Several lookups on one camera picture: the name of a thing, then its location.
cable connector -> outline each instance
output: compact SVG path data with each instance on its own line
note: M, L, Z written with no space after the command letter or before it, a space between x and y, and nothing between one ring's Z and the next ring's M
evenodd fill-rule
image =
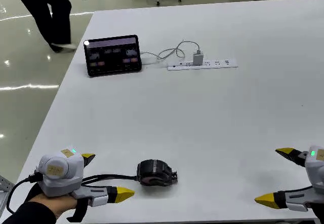
M204 62L204 54L201 50L197 50L196 53L193 54L193 66L201 66Z
M28 177L28 181L30 183L40 182L42 180L43 180L43 174L41 174L40 172L35 172L34 174L29 175L29 177Z

hand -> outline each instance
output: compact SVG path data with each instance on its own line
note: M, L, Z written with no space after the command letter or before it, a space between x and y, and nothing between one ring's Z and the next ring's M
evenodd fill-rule
M72 196L49 198L44 194L33 197L29 202L37 202L48 207L58 219L65 211L75 209L77 200Z

tablet screen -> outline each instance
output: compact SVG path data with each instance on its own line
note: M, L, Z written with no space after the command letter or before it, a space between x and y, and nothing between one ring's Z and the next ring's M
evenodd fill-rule
M140 70L141 59L136 36L84 41L88 73L122 73Z

power strip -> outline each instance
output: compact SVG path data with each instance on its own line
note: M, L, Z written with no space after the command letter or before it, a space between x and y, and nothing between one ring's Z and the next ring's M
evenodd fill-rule
M180 63L178 65L169 65L168 70L190 70L190 69L211 69L211 68L237 68L236 59L215 59L204 60L203 65L194 66L193 61Z

person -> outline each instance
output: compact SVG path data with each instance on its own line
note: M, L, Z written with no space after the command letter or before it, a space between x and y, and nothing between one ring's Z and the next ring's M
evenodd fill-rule
M22 204L3 224L55 224L65 211L75 209L76 204L72 196L48 198L39 194Z
M71 44L69 0L21 0L29 10L40 33L54 52L75 50Z

